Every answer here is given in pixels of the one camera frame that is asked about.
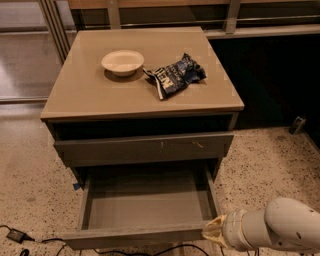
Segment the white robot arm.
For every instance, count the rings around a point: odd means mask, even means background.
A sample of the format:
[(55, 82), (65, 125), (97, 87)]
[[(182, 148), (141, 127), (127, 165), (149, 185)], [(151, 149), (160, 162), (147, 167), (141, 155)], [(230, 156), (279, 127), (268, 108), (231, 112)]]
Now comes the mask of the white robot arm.
[(297, 253), (320, 252), (320, 213), (290, 198), (278, 197), (262, 210), (236, 210), (220, 215), (202, 236), (239, 252), (269, 248)]

